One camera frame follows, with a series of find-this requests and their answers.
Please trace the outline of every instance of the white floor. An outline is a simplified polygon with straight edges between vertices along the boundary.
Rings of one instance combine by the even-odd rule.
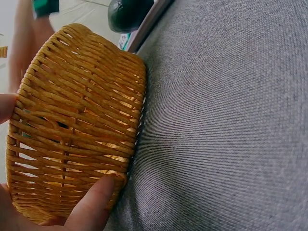
[[[6,1],[0,7],[0,47],[9,46],[13,33],[14,8],[17,0]],[[112,32],[108,26],[107,6],[110,0],[60,0],[60,14],[52,15],[51,22],[55,30],[69,23],[81,23],[93,32],[102,35],[117,44],[120,35]],[[6,59],[0,58],[0,93],[8,86]],[[5,139],[7,123],[0,125],[0,182],[5,182]]]

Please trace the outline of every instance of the hand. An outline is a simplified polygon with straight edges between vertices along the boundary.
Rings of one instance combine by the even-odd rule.
[[[9,51],[9,92],[16,93],[31,61],[42,45],[54,34],[49,17],[34,20],[30,0],[20,0]]]
[[[11,117],[15,100],[15,94],[0,94],[0,123]],[[90,188],[67,219],[56,218],[36,225],[16,211],[6,184],[2,184],[0,185],[0,230],[102,231],[108,220],[108,212],[104,208],[112,196],[113,188],[113,178],[103,177]]]

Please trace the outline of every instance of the gray upholstery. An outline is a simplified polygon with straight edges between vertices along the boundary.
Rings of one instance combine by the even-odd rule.
[[[108,231],[308,230],[308,5],[175,0]]]

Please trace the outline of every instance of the finger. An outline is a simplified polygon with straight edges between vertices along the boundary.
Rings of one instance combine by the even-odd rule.
[[[41,223],[41,226],[51,226],[51,225],[61,225],[63,226],[66,222],[66,218],[53,218],[49,219],[43,223]]]
[[[105,208],[112,196],[114,185],[112,177],[99,179],[73,209],[65,226],[74,231],[101,231],[108,220]]]
[[[15,212],[6,184],[0,184],[0,220],[9,218]]]
[[[0,124],[4,123],[12,116],[15,101],[15,94],[0,94]]]

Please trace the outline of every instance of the wicker strand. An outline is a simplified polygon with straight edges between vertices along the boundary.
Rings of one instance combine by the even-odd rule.
[[[0,58],[6,58],[8,47],[0,47]]]
[[[136,55],[80,24],[40,49],[18,91],[7,139],[7,180],[17,210],[36,223],[68,216],[103,175],[126,184],[145,92]]]

